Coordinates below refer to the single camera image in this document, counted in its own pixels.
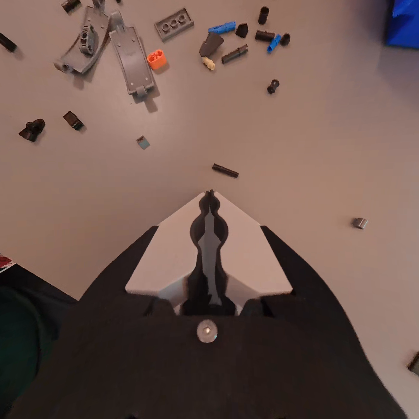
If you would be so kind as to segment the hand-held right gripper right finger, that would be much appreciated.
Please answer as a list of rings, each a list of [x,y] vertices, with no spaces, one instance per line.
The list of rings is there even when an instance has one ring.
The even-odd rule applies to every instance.
[[[293,291],[262,226],[219,192],[212,191],[216,250],[215,283],[223,303],[238,315],[249,300]]]

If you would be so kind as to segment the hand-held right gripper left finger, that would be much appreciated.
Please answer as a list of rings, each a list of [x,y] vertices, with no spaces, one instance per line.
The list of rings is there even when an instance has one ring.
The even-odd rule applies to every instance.
[[[187,278],[196,267],[198,249],[191,226],[201,215],[202,192],[163,220],[128,280],[132,295],[158,297],[171,303],[175,313],[187,299]]]

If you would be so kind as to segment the long black lego pin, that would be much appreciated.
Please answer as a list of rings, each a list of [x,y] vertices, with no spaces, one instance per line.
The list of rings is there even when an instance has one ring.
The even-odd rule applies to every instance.
[[[239,173],[238,172],[236,172],[234,170],[231,170],[231,169],[228,169],[228,168],[226,168],[226,167],[224,167],[222,165],[218,165],[216,163],[214,163],[212,165],[212,170],[214,170],[214,171],[216,171],[218,173],[222,173],[224,175],[227,175],[229,177],[235,178],[235,179],[238,178],[238,176],[239,176]]]

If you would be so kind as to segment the blue plastic bin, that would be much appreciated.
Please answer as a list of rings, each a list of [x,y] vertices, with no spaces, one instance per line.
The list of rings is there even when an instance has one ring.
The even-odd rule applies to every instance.
[[[390,1],[385,45],[419,49],[419,2],[417,0]]]

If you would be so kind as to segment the scattered loose lego pieces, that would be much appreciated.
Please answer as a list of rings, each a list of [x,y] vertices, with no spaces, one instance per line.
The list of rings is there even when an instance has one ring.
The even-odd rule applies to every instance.
[[[81,8],[1,1],[1,251],[79,299],[213,187],[318,271],[382,376],[415,379],[418,51],[384,46],[387,2],[105,3],[143,42],[144,99],[109,35],[93,69],[55,68]]]

